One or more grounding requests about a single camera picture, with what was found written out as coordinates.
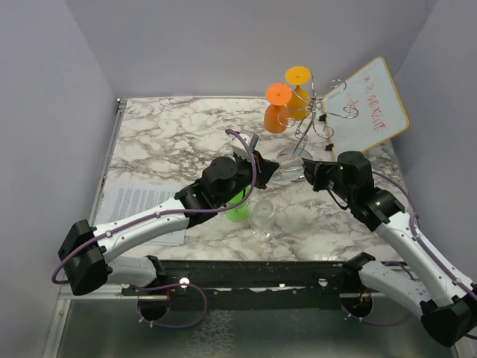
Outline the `green plastic wine glass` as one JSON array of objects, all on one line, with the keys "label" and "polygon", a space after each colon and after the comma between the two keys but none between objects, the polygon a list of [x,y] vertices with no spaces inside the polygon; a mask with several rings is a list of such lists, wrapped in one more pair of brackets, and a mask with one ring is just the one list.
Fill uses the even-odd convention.
[{"label": "green plastic wine glass", "polygon": [[[246,194],[248,194],[250,191],[250,187],[247,186],[245,189],[243,189],[239,194],[234,196],[229,202],[227,202],[227,206],[233,206],[234,204],[237,204],[240,202]],[[227,210],[225,212],[225,216],[232,222],[242,222],[244,221],[247,216],[248,216],[248,208],[247,208],[247,202],[234,207],[230,210]]]}]

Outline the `yellow plastic wine glass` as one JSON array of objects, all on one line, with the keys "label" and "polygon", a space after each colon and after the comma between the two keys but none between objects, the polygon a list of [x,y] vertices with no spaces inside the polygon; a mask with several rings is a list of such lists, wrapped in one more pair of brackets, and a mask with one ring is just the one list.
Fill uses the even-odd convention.
[{"label": "yellow plastic wine glass", "polygon": [[309,112],[306,109],[309,104],[309,94],[303,88],[310,79],[311,72],[305,66],[293,66],[285,73],[285,81],[292,87],[292,97],[286,107],[291,116],[296,121],[304,120]]}]

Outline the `orange plastic wine glass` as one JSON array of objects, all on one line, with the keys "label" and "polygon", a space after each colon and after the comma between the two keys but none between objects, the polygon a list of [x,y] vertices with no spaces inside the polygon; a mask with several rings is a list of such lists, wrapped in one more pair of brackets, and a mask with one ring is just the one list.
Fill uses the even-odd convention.
[{"label": "orange plastic wine glass", "polygon": [[285,114],[287,103],[292,98],[291,89],[283,83],[271,84],[265,91],[265,99],[269,102],[264,114],[264,128],[272,134],[280,134],[286,130],[288,120]]}]

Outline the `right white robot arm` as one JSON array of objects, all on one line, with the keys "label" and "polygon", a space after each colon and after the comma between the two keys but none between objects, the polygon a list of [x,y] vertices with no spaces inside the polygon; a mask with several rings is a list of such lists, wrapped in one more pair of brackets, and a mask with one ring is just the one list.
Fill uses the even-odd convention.
[{"label": "right white robot arm", "polygon": [[388,243],[416,274],[413,281],[369,259],[342,274],[344,286],[376,290],[419,318],[439,344],[451,347],[476,328],[476,283],[451,264],[417,228],[417,217],[389,191],[377,187],[370,161],[346,151],[335,162],[304,160],[314,191],[344,201],[343,210]]}]

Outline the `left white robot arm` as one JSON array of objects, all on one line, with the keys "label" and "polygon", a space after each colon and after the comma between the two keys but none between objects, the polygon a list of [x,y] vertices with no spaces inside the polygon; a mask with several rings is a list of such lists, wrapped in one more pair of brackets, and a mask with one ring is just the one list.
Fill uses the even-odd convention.
[{"label": "left white robot arm", "polygon": [[58,252],[59,270],[66,275],[63,283],[74,295],[89,294],[105,284],[141,287],[151,295],[160,292],[165,277],[158,259],[127,257],[125,252],[203,224],[229,209],[237,195],[264,189],[278,168],[277,162],[262,158],[258,151],[252,160],[217,157],[193,184],[156,207],[95,227],[87,220],[74,223]]}]

